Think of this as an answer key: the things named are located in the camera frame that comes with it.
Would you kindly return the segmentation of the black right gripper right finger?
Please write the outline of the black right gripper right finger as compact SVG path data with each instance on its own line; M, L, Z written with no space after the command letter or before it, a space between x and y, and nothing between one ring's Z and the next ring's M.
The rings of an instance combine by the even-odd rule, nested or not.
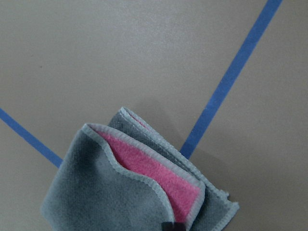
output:
M186 231L184 223L174 223L174 231Z

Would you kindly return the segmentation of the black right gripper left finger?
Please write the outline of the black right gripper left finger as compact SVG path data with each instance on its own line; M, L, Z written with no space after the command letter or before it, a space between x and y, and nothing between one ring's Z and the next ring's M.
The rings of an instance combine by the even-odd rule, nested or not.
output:
M161 224L162 231L173 231L174 224L173 222L163 222Z

